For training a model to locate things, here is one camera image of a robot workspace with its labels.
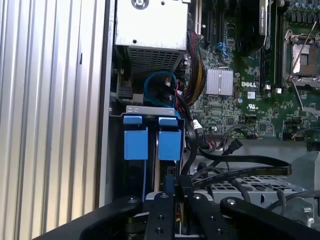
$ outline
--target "dell logo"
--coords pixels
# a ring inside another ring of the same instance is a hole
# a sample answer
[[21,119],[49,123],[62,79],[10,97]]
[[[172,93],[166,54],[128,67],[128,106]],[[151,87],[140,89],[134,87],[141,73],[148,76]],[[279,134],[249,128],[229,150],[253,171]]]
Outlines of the dell logo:
[[246,88],[257,88],[255,82],[247,82],[247,81],[242,81],[241,82],[241,87],[246,87]]

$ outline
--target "heatsink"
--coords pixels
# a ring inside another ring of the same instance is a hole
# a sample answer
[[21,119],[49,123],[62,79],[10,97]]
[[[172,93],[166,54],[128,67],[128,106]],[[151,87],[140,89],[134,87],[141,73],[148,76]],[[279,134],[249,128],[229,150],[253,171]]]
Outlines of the heatsink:
[[229,68],[208,68],[206,90],[209,95],[231,96],[234,92],[234,71]]

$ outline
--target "connector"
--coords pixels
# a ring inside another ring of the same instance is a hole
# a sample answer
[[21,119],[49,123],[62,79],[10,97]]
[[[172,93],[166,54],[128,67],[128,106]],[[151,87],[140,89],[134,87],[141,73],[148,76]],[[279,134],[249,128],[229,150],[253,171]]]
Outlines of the connector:
[[239,148],[241,148],[243,146],[243,144],[236,138],[235,140],[233,140],[229,147],[227,148],[227,150],[225,150],[222,155],[226,156],[226,155],[230,155],[232,154],[234,151],[238,150]]
[[235,140],[233,140],[231,142],[231,144],[229,145],[229,149],[231,150],[231,152],[233,153],[234,151],[238,150],[239,148],[241,148],[243,146],[243,144],[236,138]]

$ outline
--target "screw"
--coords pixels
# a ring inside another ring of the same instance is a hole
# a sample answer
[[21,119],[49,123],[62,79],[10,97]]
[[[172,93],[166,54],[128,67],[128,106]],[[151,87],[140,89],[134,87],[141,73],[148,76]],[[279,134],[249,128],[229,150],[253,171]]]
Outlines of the screw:
[[135,0],[135,4],[139,7],[142,7],[145,3],[145,0]]
[[160,196],[160,198],[163,198],[163,199],[166,199],[166,198],[168,198],[169,196],[165,193],[165,192],[163,192],[162,193],[162,195]]
[[128,203],[130,203],[130,204],[135,204],[136,202],[137,202],[137,200],[134,199],[133,197],[130,198],[130,200],[128,201]]
[[201,195],[200,194],[195,194],[195,195],[193,195],[193,197],[195,198],[195,199],[200,199],[201,198]]
[[228,199],[226,202],[227,202],[228,204],[231,204],[231,205],[235,205],[235,204],[236,204],[236,201],[233,200],[233,199]]

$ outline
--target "wire bundle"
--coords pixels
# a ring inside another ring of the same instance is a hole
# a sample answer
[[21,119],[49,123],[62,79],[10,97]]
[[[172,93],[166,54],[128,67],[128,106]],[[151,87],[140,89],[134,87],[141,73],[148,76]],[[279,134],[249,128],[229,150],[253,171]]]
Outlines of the wire bundle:
[[194,31],[188,30],[187,40],[188,52],[191,58],[190,78],[188,86],[183,93],[183,98],[188,106],[192,106],[203,92],[207,77],[200,54],[199,36]]

